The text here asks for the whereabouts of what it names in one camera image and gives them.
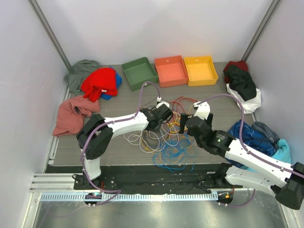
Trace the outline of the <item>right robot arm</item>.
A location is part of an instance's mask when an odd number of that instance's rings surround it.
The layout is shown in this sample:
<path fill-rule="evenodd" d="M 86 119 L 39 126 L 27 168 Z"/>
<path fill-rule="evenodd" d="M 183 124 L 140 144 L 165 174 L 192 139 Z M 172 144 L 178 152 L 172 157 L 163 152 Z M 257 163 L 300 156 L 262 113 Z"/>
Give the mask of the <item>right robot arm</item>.
<path fill-rule="evenodd" d="M 299 210 L 304 200 L 304 165 L 290 164 L 269 157 L 225 131 L 212 129 L 213 115 L 207 119 L 181 114 L 179 132 L 185 130 L 197 145 L 213 155 L 241 163 L 252 171 L 233 165 L 217 170 L 214 181 L 224 188 L 230 185 L 250 187 L 268 193 L 282 205 Z"/>

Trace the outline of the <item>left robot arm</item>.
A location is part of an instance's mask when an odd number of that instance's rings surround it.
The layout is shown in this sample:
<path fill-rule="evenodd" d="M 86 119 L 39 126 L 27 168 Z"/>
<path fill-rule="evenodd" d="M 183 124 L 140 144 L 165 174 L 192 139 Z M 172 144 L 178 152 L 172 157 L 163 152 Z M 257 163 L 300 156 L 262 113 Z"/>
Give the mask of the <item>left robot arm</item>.
<path fill-rule="evenodd" d="M 173 111 L 164 102 L 151 109 L 142 108 L 134 114 L 116 118 L 93 115 L 76 135 L 86 176 L 85 185 L 92 190 L 100 186 L 100 157 L 113 138 L 134 131 L 158 132 L 172 117 Z"/>

